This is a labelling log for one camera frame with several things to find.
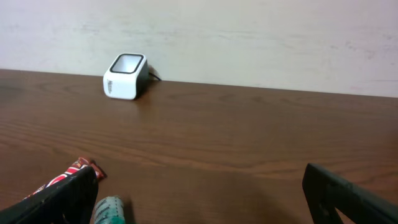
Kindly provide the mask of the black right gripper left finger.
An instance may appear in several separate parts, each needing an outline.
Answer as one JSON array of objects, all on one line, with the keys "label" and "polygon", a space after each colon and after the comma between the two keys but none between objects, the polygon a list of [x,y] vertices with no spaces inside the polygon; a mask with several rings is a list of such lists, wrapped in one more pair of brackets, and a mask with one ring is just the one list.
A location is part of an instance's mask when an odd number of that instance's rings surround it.
[{"label": "black right gripper left finger", "polygon": [[7,223],[89,223],[98,194],[94,168],[85,167],[1,211]]}]

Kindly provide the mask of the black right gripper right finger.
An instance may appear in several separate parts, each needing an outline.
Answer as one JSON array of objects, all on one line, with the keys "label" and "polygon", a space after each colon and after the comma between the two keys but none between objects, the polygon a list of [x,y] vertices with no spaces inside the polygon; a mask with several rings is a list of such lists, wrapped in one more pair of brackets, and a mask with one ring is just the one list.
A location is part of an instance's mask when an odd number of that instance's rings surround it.
[{"label": "black right gripper right finger", "polygon": [[318,164],[307,164],[302,188],[314,223],[341,223],[341,212],[354,223],[397,224],[397,206]]}]

